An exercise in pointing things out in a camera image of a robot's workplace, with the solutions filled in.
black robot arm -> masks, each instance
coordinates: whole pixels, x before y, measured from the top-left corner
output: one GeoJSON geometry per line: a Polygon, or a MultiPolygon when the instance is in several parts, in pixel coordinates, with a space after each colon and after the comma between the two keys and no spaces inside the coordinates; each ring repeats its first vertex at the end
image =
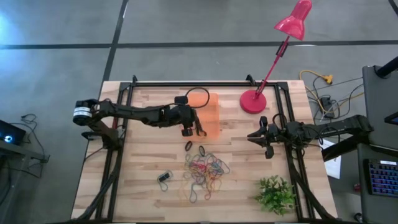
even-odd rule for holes
{"type": "Polygon", "coordinates": [[[371,131],[373,131],[373,128],[370,126],[368,119],[361,115],[321,125],[291,121],[286,124],[285,129],[279,129],[276,124],[268,124],[267,118],[262,116],[260,118],[260,129],[249,134],[248,140],[261,147],[266,147],[266,158],[270,159],[274,155],[274,149],[271,146],[273,142],[284,142],[296,149],[302,149],[314,139],[347,133],[352,134],[353,137],[340,142],[339,147],[336,144],[322,151],[323,158],[327,161],[339,156],[341,154],[339,149],[341,148],[345,150],[344,152],[349,152],[349,148],[354,148],[359,143],[359,139],[366,137],[371,131]]]}
{"type": "Polygon", "coordinates": [[[176,102],[173,104],[145,108],[119,105],[110,100],[77,101],[73,113],[73,122],[80,126],[90,127],[93,132],[83,133],[82,135],[87,139],[90,136],[101,136],[105,148],[118,147],[120,143],[118,131],[114,129],[115,127],[109,128],[101,121],[101,119],[109,116],[138,120],[146,125],[159,128],[182,124],[182,136],[192,136],[192,127],[195,124],[197,134],[206,135],[206,132],[201,128],[195,109],[186,105],[188,100],[184,97],[176,97],[176,102]]]}

potted plant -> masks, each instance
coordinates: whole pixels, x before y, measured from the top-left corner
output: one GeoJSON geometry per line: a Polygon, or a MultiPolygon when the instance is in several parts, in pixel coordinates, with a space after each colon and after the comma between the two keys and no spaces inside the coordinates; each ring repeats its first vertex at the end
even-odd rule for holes
{"type": "Polygon", "coordinates": [[[261,205],[261,210],[274,212],[277,215],[284,215],[294,208],[294,197],[292,186],[278,175],[268,179],[260,180],[260,194],[255,196],[261,205]]]}

colorful rubber bands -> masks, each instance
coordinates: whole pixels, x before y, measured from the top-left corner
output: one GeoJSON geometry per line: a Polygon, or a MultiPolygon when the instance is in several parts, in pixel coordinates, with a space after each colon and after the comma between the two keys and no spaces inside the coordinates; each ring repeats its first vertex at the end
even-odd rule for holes
{"type": "Polygon", "coordinates": [[[213,192],[220,190],[222,184],[221,176],[231,172],[225,162],[215,157],[212,153],[205,154],[205,156],[187,154],[185,156],[185,168],[187,171],[183,174],[183,179],[187,183],[193,180],[189,197],[191,203],[195,203],[198,200],[194,186],[197,185],[206,190],[205,200],[209,200],[213,192]]]}

floor tile line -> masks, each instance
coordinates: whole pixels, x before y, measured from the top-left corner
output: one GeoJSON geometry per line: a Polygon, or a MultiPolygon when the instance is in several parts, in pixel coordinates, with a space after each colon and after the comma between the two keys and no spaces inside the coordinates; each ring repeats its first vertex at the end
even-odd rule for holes
{"type": "Polygon", "coordinates": [[[397,16],[398,16],[398,7],[397,4],[394,2],[394,0],[388,0],[388,2],[390,3],[392,9],[394,10],[394,12],[396,12],[397,16]]]}
{"type": "MultiPolygon", "coordinates": [[[[119,39],[120,30],[114,37],[119,39]]],[[[195,48],[195,47],[278,47],[278,41],[263,42],[169,42],[169,43],[116,43],[112,44],[4,44],[0,50],[32,49],[161,49],[161,48],[195,48]]],[[[292,41],[290,46],[357,46],[357,45],[398,45],[398,40],[336,40],[336,41],[292,41]]]]}
{"type": "Polygon", "coordinates": [[[122,30],[123,21],[124,21],[124,14],[126,12],[128,2],[129,2],[129,0],[123,0],[122,6],[120,8],[118,23],[116,24],[116,28],[114,31],[111,50],[109,51],[108,60],[106,61],[104,75],[102,77],[103,82],[108,81],[109,77],[111,75],[113,60],[114,60],[114,56],[116,55],[116,49],[118,47],[120,33],[122,30]]]}

small black object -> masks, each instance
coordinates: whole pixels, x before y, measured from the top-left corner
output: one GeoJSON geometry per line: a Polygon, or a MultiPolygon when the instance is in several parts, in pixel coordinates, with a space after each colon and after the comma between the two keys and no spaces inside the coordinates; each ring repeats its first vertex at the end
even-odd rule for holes
{"type": "Polygon", "coordinates": [[[170,174],[167,172],[167,173],[165,173],[165,174],[162,174],[160,177],[159,177],[159,182],[163,182],[163,181],[165,181],[165,180],[167,180],[167,179],[169,179],[170,178],[170,174]]]}
{"type": "Polygon", "coordinates": [[[358,223],[363,223],[363,218],[362,218],[362,213],[357,213],[354,215],[354,219],[355,221],[357,221],[358,223]]]}
{"type": "Polygon", "coordinates": [[[247,75],[246,77],[246,81],[249,81],[251,86],[256,86],[256,81],[253,79],[253,77],[251,75],[247,75]]]}
{"type": "Polygon", "coordinates": [[[199,154],[201,156],[205,156],[206,155],[205,148],[203,146],[199,146],[199,154]]]}
{"type": "Polygon", "coordinates": [[[189,137],[193,135],[192,129],[181,130],[182,136],[189,137]]]}
{"type": "Polygon", "coordinates": [[[185,105],[188,103],[188,97],[187,96],[176,96],[176,97],[174,97],[174,103],[185,105]]]}
{"type": "MultiPolygon", "coordinates": [[[[280,49],[282,48],[282,46],[283,46],[284,43],[285,43],[284,41],[282,41],[282,43],[280,43],[279,48],[278,48],[278,51],[276,52],[276,55],[279,54],[279,51],[280,51],[280,49]]],[[[283,56],[284,56],[284,54],[285,54],[286,49],[287,49],[288,46],[289,46],[289,43],[286,44],[286,47],[285,47],[284,51],[282,52],[282,54],[280,55],[280,57],[283,57],[283,56]]]]}
{"type": "Polygon", "coordinates": [[[185,145],[185,152],[188,152],[191,149],[192,144],[193,143],[191,141],[187,142],[187,144],[185,145]]]}
{"type": "MultiPolygon", "coordinates": [[[[326,111],[333,111],[333,103],[331,103],[330,97],[322,97],[320,98],[321,105],[323,106],[323,109],[326,111]]],[[[335,118],[335,113],[334,112],[329,112],[325,114],[326,118],[335,118]]]]}

